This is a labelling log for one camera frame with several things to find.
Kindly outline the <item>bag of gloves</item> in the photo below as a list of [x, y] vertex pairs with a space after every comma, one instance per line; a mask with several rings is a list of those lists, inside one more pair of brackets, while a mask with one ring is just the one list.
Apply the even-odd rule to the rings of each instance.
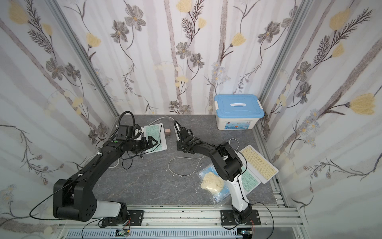
[[198, 176], [201, 180], [200, 188], [210, 195], [214, 205], [222, 205], [229, 201], [231, 198], [229, 190], [231, 181], [223, 180], [212, 163], [199, 171]]

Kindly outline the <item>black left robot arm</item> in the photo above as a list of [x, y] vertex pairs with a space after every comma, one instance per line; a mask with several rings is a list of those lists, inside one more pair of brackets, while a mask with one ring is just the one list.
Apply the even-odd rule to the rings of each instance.
[[116, 130], [89, 163], [70, 178], [60, 179], [54, 184], [54, 218], [81, 222], [108, 218], [114, 220], [115, 224], [129, 220], [125, 203], [99, 201], [93, 193], [98, 180], [125, 152], [138, 155], [160, 144], [157, 138], [143, 136], [141, 126], [136, 121], [132, 125], [121, 124], [126, 114], [134, 116], [130, 111], [120, 115]]

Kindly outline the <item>white power strip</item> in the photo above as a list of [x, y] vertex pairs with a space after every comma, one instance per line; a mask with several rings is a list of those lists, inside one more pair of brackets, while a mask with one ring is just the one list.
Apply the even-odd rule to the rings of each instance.
[[177, 141], [180, 141], [180, 137], [179, 137], [179, 129], [178, 129], [177, 126], [174, 126], [174, 131], [175, 131], [175, 135], [176, 135]]

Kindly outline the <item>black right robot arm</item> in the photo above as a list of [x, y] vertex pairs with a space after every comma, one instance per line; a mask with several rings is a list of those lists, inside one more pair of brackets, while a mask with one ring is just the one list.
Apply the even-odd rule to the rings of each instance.
[[237, 155], [239, 151], [233, 149], [226, 141], [220, 144], [210, 144], [195, 137], [192, 130], [183, 127], [174, 120], [177, 136], [177, 149], [184, 153], [202, 154], [211, 159], [219, 177], [227, 182], [232, 199], [234, 220], [242, 225], [251, 215], [253, 209], [242, 183], [243, 162]]

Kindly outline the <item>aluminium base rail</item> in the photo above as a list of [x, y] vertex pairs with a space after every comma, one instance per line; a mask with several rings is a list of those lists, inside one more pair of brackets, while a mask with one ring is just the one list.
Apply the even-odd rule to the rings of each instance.
[[99, 224], [65, 223], [58, 238], [70, 229], [119, 229], [129, 234], [133, 229], [236, 229], [242, 239], [307, 239], [302, 218], [296, 208], [288, 207], [281, 192], [274, 191], [274, 204], [257, 203], [247, 221], [239, 225], [227, 205], [150, 206], [130, 209], [131, 220], [123, 226], [99, 227]]

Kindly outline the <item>pink USB charger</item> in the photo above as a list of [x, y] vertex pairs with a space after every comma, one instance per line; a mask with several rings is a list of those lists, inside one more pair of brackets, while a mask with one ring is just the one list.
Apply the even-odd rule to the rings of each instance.
[[172, 132], [169, 128], [165, 129], [165, 136], [171, 136], [171, 134], [172, 134]]

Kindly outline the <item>yellow wireless keyboard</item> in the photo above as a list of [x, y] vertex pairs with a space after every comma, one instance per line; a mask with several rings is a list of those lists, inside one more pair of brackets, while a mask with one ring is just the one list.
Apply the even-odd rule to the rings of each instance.
[[269, 182], [279, 172], [251, 145], [240, 150], [238, 156], [243, 163], [242, 170], [249, 170], [263, 184]]

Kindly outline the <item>green keyboard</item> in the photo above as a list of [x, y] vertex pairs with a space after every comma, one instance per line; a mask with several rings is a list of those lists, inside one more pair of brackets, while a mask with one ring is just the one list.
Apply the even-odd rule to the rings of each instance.
[[261, 181], [249, 169], [241, 175], [241, 179], [246, 195], [261, 184]]
[[165, 136], [165, 129], [162, 123], [145, 126], [144, 133], [146, 138], [148, 136], [152, 136], [154, 139], [158, 141], [157, 146], [154, 146], [153, 148], [146, 150], [145, 153], [150, 154], [150, 153], [165, 151], [168, 149], [166, 136]]

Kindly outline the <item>blue lid storage box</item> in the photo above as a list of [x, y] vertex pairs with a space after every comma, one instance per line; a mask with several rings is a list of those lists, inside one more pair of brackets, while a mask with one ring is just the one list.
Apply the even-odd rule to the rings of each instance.
[[256, 95], [216, 95], [214, 107], [219, 130], [251, 130], [265, 116]]

